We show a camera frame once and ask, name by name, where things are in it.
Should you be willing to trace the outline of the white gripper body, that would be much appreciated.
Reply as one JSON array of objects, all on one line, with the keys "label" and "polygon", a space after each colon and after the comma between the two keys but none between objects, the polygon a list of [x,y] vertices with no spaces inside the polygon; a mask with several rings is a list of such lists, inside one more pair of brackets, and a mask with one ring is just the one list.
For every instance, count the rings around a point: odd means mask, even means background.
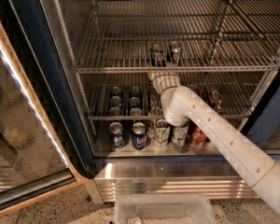
[{"label": "white gripper body", "polygon": [[173,72],[160,72],[152,75],[152,85],[158,94],[179,87],[181,85],[178,74]]}]

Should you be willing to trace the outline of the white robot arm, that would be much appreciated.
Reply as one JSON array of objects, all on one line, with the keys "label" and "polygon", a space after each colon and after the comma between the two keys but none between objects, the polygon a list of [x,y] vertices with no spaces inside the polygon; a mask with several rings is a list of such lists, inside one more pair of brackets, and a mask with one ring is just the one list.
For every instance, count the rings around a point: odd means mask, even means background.
[{"label": "white robot arm", "polygon": [[222,118],[178,74],[150,72],[162,114],[173,126],[192,120],[246,184],[280,216],[280,164]]}]

